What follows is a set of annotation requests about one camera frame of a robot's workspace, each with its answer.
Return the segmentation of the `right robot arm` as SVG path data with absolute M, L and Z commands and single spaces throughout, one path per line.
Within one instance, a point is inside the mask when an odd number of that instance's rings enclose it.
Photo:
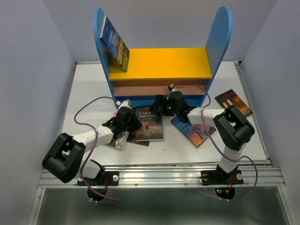
M 150 111 L 164 116 L 176 116 L 182 123 L 201 124 L 204 128 L 213 127 L 218 131 L 225 145 L 224 150 L 219 151 L 222 158 L 215 170 L 201 172 L 200 184 L 209 186 L 244 183 L 238 166 L 241 153 L 255 130 L 237 107 L 212 110 L 189 106 L 183 94 L 175 90 L 168 96 L 157 95 Z

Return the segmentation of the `A Tale of Two Cities book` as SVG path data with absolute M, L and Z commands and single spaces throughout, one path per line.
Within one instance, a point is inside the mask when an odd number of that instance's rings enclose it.
M 135 114 L 142 124 L 142 127 L 135 131 L 135 140 L 144 141 L 163 141 L 162 116 L 159 113 L 152 113 L 150 106 L 138 106 L 135 108 Z

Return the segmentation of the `Animal Farm book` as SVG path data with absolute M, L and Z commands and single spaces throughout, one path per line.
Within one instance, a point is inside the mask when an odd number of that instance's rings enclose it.
M 100 40 L 122 72 L 127 72 L 130 50 L 106 15 L 100 32 Z

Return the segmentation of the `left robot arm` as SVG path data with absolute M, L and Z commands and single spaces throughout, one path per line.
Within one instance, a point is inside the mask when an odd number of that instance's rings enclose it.
M 134 132 L 141 127 L 135 112 L 122 106 L 116 116 L 89 132 L 79 135 L 61 133 L 44 157 L 42 167 L 63 183 L 68 183 L 82 174 L 80 169 L 85 152 L 92 152 L 100 145 L 111 143 L 122 132 Z

